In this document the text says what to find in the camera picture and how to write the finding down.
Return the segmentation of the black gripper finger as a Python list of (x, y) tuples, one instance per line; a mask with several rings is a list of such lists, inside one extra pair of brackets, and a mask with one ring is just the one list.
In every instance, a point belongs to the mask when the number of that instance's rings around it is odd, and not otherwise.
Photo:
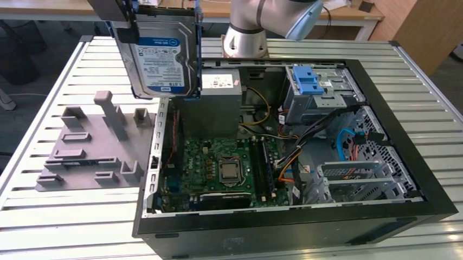
[(116, 36), (121, 43), (137, 43), (140, 38), (136, 22), (114, 22)]

